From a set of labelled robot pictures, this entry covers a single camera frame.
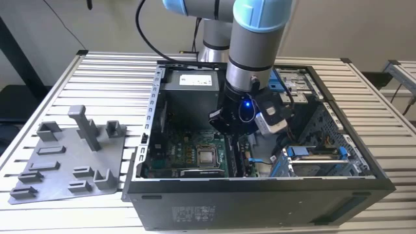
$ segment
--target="white wall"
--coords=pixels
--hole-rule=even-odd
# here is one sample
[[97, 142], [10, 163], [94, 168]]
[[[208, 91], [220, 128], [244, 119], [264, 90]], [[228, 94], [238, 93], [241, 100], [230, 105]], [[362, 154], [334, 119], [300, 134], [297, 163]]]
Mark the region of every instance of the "white wall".
[[[48, 0], [66, 27], [88, 50], [150, 52], [134, 27], [138, 0]], [[41, 0], [0, 0], [0, 15], [42, 82], [52, 85], [81, 46]], [[190, 50], [194, 18], [170, 13], [161, 0], [148, 0], [140, 13], [141, 26], [161, 51]], [[0, 66], [5, 60], [0, 57]], [[1, 84], [18, 80], [8, 75]]]
[[[46, 1], [88, 50], [150, 52], [133, 22], [138, 0], [93, 0], [92, 11], [85, 0]], [[365, 71], [380, 71], [388, 59], [416, 60], [416, 0], [296, 1], [281, 56], [348, 57]], [[0, 0], [0, 15], [38, 76], [53, 84], [81, 46], [41, 0]], [[161, 51], [190, 49], [194, 19], [168, 12], [161, 0], [146, 1], [141, 22]]]
[[281, 56], [350, 58], [361, 71], [416, 60], [416, 0], [297, 0]]

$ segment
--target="regulatory label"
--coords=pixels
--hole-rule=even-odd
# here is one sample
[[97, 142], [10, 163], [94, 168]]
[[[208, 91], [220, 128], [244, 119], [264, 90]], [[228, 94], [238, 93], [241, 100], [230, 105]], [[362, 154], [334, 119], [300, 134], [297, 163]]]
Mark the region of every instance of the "regulatory label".
[[181, 75], [180, 85], [212, 86], [209, 75]]
[[173, 206], [174, 222], [210, 222], [214, 216], [214, 206]]

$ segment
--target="light blue joint cover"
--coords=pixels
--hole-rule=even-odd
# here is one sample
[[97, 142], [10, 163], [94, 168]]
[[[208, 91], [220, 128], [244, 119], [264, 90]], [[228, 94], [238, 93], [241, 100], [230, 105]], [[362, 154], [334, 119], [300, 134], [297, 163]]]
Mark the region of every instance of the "light blue joint cover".
[[188, 16], [184, 0], [162, 0], [164, 7], [177, 14]]
[[286, 24], [292, 0], [236, 0], [233, 18], [254, 33], [272, 32]]

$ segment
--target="black cable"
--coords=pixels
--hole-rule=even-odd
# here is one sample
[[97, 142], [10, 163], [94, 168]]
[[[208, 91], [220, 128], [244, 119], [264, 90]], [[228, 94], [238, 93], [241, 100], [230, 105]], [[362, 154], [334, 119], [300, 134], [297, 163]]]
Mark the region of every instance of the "black cable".
[[405, 108], [405, 110], [404, 110], [404, 112], [402, 112], [402, 115], [405, 115], [405, 114], [408, 113], [409, 108], [410, 108], [410, 104], [406, 106], [406, 108]]
[[273, 70], [276, 79], [278, 80], [278, 83], [280, 83], [281, 87], [282, 87], [284, 90], [285, 90], [285, 94], [286, 94], [286, 96], [288, 96], [288, 99], [290, 99], [290, 109], [293, 110], [293, 107], [294, 107], [294, 100], [293, 100], [290, 91], [286, 89], [286, 85], [285, 85], [284, 81], [280, 79], [280, 76], [278, 76], [278, 73], [277, 73], [277, 71], [276, 71], [276, 68], [272, 67], [272, 70]]
[[84, 44], [80, 42], [78, 38], [76, 37], [76, 35], [70, 32], [69, 28], [66, 27], [66, 25], [64, 24], [64, 21], [61, 20], [61, 18], [58, 17], [57, 13], [54, 12], [53, 8], [50, 7], [50, 5], [48, 4], [46, 0], [42, 0], [44, 3], [48, 5], [49, 9], [52, 10], [53, 14], [56, 15], [58, 21], [61, 22], [61, 24], [64, 25], [64, 28], [66, 29], [66, 31], [70, 33], [70, 35], [74, 37], [74, 39], [77, 40], [77, 42], [80, 43], [81, 47], [84, 48], [84, 50], [86, 50]]
[[[178, 61], [176, 59], [172, 59], [169, 58], [168, 56], [165, 56], [154, 47], [153, 45], [150, 44], [149, 40], [146, 39], [142, 31], [141, 31], [141, 28], [140, 28], [140, 23], [138, 23], [138, 16], [140, 16], [140, 11], [141, 11], [141, 8], [142, 8], [142, 5], [145, 3], [145, 0], [141, 0], [140, 4], [138, 4], [138, 7], [137, 7], [137, 10], [136, 10], [136, 18], [134, 18], [134, 21], [136, 21], [136, 28], [137, 28], [137, 31], [138, 31], [138, 34], [141, 36], [141, 39], [144, 40], [144, 42], [146, 43], [146, 45], [150, 47], [150, 49], [156, 52], [156, 54], [158, 54], [158, 56], [161, 56], [165, 60], [173, 62], [173, 63], [177, 63], [177, 64], [181, 64], [181, 65], [186, 65], [186, 66], [194, 66], [194, 63], [186, 63], [184, 61]], [[210, 66], [210, 65], [202, 65], [202, 64], [198, 64], [200, 67], [208, 67], [210, 68], [212, 70], [214, 69], [214, 66]]]
[[273, 163], [266, 163], [266, 162], [254, 162], [254, 163], [262, 163], [265, 165], [273, 165]]
[[194, 20], [194, 29], [193, 29], [193, 41], [192, 41], [192, 49], [190, 51], [196, 53], [196, 36], [200, 29], [200, 23], [202, 18], [197, 17]]
[[400, 88], [401, 88], [401, 84], [398, 85], [398, 87], [397, 87], [397, 89], [396, 89], [396, 92], [394, 92], [394, 94], [392, 95], [392, 98], [390, 98], [390, 100], [389, 100], [390, 103], [392, 103], [392, 101], [394, 100], [394, 97], [396, 97], [396, 94], [397, 94]]

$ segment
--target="slotted metal surface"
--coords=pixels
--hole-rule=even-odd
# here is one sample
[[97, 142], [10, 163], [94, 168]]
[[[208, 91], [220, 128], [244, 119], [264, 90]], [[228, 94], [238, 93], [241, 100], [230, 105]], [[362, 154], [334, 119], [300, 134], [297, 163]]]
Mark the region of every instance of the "slotted metal surface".
[[[194, 60], [193, 56], [170, 55]], [[37, 142], [41, 121], [74, 126], [70, 105], [84, 104], [96, 124], [117, 119], [128, 125], [118, 188], [122, 188], [133, 147], [138, 144], [156, 61], [150, 54], [89, 52], [76, 57], [10, 147], [0, 157], [0, 231], [13, 233], [145, 232], [121, 193], [22, 205], [6, 203], [16, 175]], [[393, 181], [397, 191], [340, 227], [325, 230], [202, 230], [192, 233], [416, 233], [416, 130], [352, 65], [330, 58], [277, 58], [278, 64], [312, 65], [344, 110], [362, 141]]]
[[384, 72], [388, 72], [416, 96], [416, 61], [390, 60]]

